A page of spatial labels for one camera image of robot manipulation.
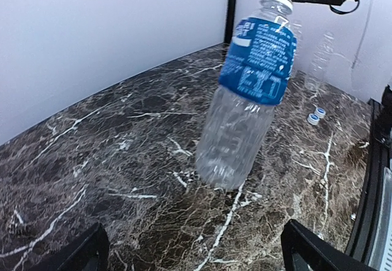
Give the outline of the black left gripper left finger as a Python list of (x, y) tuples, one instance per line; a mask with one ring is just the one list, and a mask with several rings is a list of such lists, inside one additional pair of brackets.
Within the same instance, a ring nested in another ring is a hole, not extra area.
[(108, 269), (110, 242), (101, 223), (95, 223), (57, 253), (32, 266), (30, 271)]

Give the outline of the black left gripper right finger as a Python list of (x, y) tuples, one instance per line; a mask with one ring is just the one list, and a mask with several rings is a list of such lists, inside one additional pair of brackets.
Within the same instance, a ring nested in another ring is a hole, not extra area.
[(372, 270), (338, 251), (295, 219), (284, 225), (281, 248), (285, 270)]

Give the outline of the clear bottle blue pepsi label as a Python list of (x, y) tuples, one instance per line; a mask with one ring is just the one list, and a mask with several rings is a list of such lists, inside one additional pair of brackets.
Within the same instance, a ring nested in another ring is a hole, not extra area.
[(196, 171), (211, 186), (237, 189), (251, 171), (290, 78), (292, 9), (290, 1), (261, 0), (235, 28), (196, 149)]

